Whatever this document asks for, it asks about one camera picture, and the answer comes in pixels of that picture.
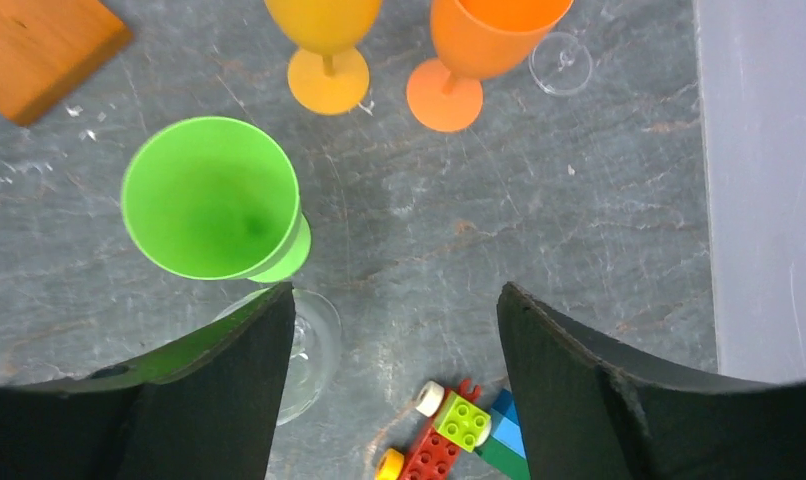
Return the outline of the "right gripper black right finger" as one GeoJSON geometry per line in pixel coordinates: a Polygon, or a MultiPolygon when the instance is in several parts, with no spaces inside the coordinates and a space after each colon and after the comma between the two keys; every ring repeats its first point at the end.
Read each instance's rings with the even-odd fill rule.
{"type": "Polygon", "coordinates": [[[806,381],[662,359],[514,283],[497,319],[533,478],[806,479],[806,381]]]}

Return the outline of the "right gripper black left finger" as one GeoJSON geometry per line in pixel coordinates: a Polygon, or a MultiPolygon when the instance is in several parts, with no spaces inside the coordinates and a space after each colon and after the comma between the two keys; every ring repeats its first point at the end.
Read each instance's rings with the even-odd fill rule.
{"type": "Polygon", "coordinates": [[[296,320],[293,288],[82,378],[0,386],[0,479],[261,479],[296,320]]]}

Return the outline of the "clear wine glass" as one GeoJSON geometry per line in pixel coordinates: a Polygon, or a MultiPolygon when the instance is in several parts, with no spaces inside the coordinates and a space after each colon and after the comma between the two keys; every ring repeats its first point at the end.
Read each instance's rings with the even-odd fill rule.
{"type": "Polygon", "coordinates": [[[568,97],[580,93],[593,72],[593,60],[579,39],[564,32],[549,33],[528,57],[534,83],[546,94],[568,97]]]}
{"type": "Polygon", "coordinates": [[[218,324],[240,320],[241,334],[213,369],[226,408],[244,419],[284,425],[313,406],[340,364],[342,325],[324,296],[293,288],[293,306],[285,297],[271,300],[272,287],[253,291],[217,317],[218,324]]]}

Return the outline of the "green wine glass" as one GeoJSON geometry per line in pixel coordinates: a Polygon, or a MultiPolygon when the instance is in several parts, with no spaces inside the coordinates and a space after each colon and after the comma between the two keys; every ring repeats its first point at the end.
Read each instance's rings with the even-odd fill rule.
{"type": "Polygon", "coordinates": [[[234,118],[189,118],[153,135],[126,169],[120,205],[139,250],[189,279],[277,283],[311,251],[290,159],[234,118]]]}

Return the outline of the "yellow wine glass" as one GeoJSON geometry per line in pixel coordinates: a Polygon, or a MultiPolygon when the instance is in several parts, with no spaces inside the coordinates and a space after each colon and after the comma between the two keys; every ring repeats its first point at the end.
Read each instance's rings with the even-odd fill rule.
{"type": "Polygon", "coordinates": [[[266,0],[274,22],[297,50],[287,83],[304,108],[339,115],[367,94],[370,75],[356,45],[375,22],[381,0],[266,0]]]}

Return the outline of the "orange wine glass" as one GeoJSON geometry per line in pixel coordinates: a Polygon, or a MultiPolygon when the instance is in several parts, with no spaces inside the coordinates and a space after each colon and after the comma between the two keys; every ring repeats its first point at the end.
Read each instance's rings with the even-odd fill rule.
{"type": "Polygon", "coordinates": [[[469,127],[484,103],[482,82],[519,65],[569,11],[572,0],[435,0],[434,58],[406,85],[413,116],[444,133],[469,127]]]}

